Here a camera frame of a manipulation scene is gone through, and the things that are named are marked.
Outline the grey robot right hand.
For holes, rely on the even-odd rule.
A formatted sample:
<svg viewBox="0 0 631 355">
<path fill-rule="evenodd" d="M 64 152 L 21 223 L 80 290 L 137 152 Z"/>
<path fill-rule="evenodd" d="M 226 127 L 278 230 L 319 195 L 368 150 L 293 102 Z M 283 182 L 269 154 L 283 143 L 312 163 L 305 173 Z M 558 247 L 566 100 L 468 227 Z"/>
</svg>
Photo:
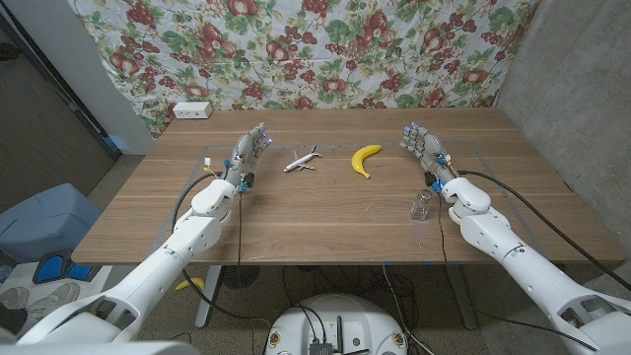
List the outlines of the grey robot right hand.
<svg viewBox="0 0 631 355">
<path fill-rule="evenodd" d="M 430 173 L 436 181 L 447 183 L 458 177 L 451 164 L 451 155 L 437 136 L 426 127 L 411 122 L 403 128 L 400 146 L 411 152 L 420 162 L 426 173 Z"/>
</svg>

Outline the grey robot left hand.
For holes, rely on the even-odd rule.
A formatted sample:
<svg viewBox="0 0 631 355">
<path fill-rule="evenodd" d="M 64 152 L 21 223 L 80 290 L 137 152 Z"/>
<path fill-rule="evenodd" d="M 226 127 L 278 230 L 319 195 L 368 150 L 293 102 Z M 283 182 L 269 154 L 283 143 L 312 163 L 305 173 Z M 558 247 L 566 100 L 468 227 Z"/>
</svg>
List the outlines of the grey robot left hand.
<svg viewBox="0 0 631 355">
<path fill-rule="evenodd" d="M 224 180 L 239 186 L 245 176 L 254 171 L 257 160 L 271 142 L 265 132 L 264 122 L 258 123 L 255 128 L 244 134 L 231 153 Z"/>
</svg>

